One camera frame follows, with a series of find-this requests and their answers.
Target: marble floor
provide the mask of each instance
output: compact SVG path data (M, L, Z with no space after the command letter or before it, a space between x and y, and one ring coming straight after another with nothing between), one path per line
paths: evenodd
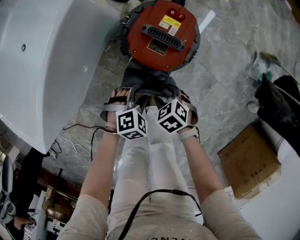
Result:
M123 4L107 1L121 12ZM186 8L195 15L198 24L211 10L216 16L201 34L195 59L173 72L172 76L197 107L202 145L222 174L217 152L257 117L246 109L247 102L253 98L259 85L251 73L254 51L266 51L278 56L282 64L293 72L296 61L300 61L300 25L281 0L187 0ZM103 124L99 117L102 105L121 83L123 66L127 62L119 49L119 43L114 40L107 46L86 99L68 126L75 123ZM272 67L272 72L274 78L283 74L278 67ZM63 136L90 151L92 133L91 129L74 127L64 131ZM94 146L97 146L101 136L98 131ZM30 149L12 133L8 132L7 138L17 142L24 153ZM90 164L89 154L78 146L77 153L73 152L72 144L62 137L58 137L57 141L62 153L58 159L46 158L43 167L53 173L63 168L65 179L82 184ZM118 177L123 143L120 142L115 162L114 183ZM177 137L174 144L177 162L188 186L192 186L186 155Z

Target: red button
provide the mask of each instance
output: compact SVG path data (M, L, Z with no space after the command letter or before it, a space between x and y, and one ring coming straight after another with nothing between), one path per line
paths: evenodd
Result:
M168 16L170 16L171 18L177 20L178 22L182 22L186 18L184 16L184 14L178 12L174 8L171 8L171 9L168 10Z

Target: vent grille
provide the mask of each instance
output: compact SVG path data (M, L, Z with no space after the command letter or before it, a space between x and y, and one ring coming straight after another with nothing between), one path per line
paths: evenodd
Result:
M176 39L175 37L170 36L169 34L154 28L154 27L150 27L148 28L148 34L154 38L157 38L163 42L165 42L166 44L177 48L180 46L180 41L178 39Z

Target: white cube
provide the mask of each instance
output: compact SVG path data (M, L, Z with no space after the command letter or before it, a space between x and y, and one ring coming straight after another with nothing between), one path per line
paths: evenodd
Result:
M188 111L187 106L174 99L159 110L157 122L168 133L178 132L188 125Z
M117 111L118 135L129 140L147 136L148 122L135 109Z

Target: white pants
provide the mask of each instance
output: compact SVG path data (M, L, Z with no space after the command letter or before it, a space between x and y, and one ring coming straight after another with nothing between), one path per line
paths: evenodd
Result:
M108 234L123 225L141 197L156 189L177 189L188 192L188 187L176 162L172 137L156 123L158 109L147 107L148 137L126 140L122 153L118 181L108 216ZM151 188L148 187L150 174ZM195 220L189 196L154 193L146 198L135 218L158 214L173 214Z

